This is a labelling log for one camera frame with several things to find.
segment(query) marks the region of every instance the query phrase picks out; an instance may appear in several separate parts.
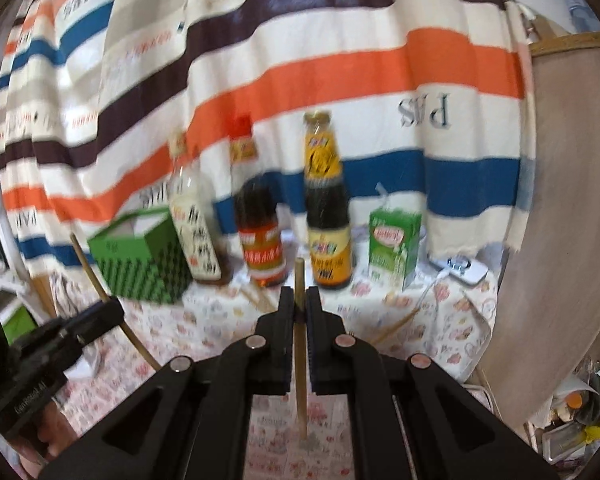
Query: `green box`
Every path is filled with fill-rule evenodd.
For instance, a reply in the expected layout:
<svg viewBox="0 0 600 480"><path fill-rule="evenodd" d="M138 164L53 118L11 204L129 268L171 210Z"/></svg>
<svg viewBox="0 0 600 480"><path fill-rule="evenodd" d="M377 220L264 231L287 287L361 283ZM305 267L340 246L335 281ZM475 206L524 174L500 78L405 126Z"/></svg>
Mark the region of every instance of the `green box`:
<svg viewBox="0 0 600 480"><path fill-rule="evenodd" d="M7 336L7 342L12 344L21 335L25 335L36 328L36 324L31 319L31 314L24 305L20 306L2 327L4 335Z"/></svg>
<svg viewBox="0 0 600 480"><path fill-rule="evenodd" d="M146 229L137 229L144 224ZM121 216L89 240L111 293L130 300L175 303L192 277L168 208Z"/></svg>
<svg viewBox="0 0 600 480"><path fill-rule="evenodd" d="M369 278L404 290L415 277L420 244L420 213L376 209L369 217Z"/></svg>

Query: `orange bottle cap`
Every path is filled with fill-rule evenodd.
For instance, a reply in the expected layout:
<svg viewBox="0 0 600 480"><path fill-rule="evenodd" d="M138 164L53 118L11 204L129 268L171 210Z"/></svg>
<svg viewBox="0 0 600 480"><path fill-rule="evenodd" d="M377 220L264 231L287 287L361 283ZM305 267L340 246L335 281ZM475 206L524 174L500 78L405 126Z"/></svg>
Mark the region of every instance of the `orange bottle cap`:
<svg viewBox="0 0 600 480"><path fill-rule="evenodd" d="M578 392L567 395L567 406L572 410L579 410L582 407L582 396Z"/></svg>

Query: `hand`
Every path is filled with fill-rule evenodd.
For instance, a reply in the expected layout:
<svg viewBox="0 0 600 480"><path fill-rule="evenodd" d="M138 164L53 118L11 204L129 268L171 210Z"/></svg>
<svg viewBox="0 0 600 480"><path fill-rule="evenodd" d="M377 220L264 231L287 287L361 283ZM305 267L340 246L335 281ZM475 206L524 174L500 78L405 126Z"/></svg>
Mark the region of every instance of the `hand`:
<svg viewBox="0 0 600 480"><path fill-rule="evenodd" d="M53 460L78 439L74 428L71 427L54 402L50 402L40 416L38 439L40 442L48 444L46 456L43 456L47 462ZM41 463L39 454L29 442L22 437L16 437L11 439L9 444L20 455L20 462L24 470L31 477L38 478L45 463Z"/></svg>

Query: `green juice carton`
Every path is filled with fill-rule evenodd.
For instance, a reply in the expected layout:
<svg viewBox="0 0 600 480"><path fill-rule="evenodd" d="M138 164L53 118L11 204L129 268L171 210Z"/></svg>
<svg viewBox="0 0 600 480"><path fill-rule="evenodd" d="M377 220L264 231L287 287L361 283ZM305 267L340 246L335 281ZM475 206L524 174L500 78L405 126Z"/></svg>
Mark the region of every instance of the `green juice carton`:
<svg viewBox="0 0 600 480"><path fill-rule="evenodd" d="M420 244L420 213L380 208L369 217L369 278L404 290L415 277Z"/></svg>

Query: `glass bottle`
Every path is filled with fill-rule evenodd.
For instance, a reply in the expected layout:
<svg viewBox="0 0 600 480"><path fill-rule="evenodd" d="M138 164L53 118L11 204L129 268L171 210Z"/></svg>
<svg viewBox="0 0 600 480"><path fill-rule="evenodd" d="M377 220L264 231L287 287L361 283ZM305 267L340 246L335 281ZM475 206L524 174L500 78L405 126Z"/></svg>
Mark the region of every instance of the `glass bottle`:
<svg viewBox="0 0 600 480"><path fill-rule="evenodd" d="M241 116L229 124L231 183L235 223L250 276L260 286L286 280L276 202L264 178L251 119Z"/></svg>
<svg viewBox="0 0 600 480"><path fill-rule="evenodd" d="M349 194L331 115L307 112L304 123L304 203L314 281L322 288L344 288L353 272Z"/></svg>
<svg viewBox="0 0 600 480"><path fill-rule="evenodd" d="M169 140L169 210L193 279L202 285L226 285L233 271L213 207L213 185L200 171L200 159L187 155L184 135Z"/></svg>

